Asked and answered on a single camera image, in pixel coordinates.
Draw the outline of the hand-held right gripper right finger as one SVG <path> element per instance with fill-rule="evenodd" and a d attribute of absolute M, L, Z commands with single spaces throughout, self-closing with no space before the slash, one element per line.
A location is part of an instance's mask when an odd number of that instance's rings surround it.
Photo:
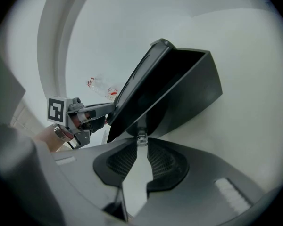
<path fill-rule="evenodd" d="M 247 224 L 264 191 L 221 158 L 201 150 L 148 140 L 153 180 L 138 226 Z"/>

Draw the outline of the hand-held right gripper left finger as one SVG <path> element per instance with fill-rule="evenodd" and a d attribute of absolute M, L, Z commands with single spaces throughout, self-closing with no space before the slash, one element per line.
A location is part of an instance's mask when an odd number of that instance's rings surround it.
<path fill-rule="evenodd" d="M 55 198 L 62 208 L 126 212 L 123 181 L 137 158 L 136 139 L 53 153 Z"/>

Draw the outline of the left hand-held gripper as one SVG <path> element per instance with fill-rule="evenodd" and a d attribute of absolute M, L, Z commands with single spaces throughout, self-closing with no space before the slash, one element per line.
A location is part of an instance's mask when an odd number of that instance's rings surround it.
<path fill-rule="evenodd" d="M 77 97 L 50 96 L 47 100 L 47 120 L 53 125 L 46 132 L 46 144 L 50 149 L 59 149 L 64 143 L 75 140 L 75 149 L 88 145 L 91 134 L 106 125 L 106 114 L 115 110 L 114 103 L 83 105 Z M 76 128 L 71 116 L 76 113 L 88 113 L 90 119 L 80 128 Z"/>

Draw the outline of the person's left hand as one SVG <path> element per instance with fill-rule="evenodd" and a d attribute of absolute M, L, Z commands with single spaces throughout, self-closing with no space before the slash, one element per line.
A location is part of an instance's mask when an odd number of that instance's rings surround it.
<path fill-rule="evenodd" d="M 89 112 L 76 113 L 71 116 L 71 120 L 76 128 L 80 128 L 84 123 L 90 119 Z"/>

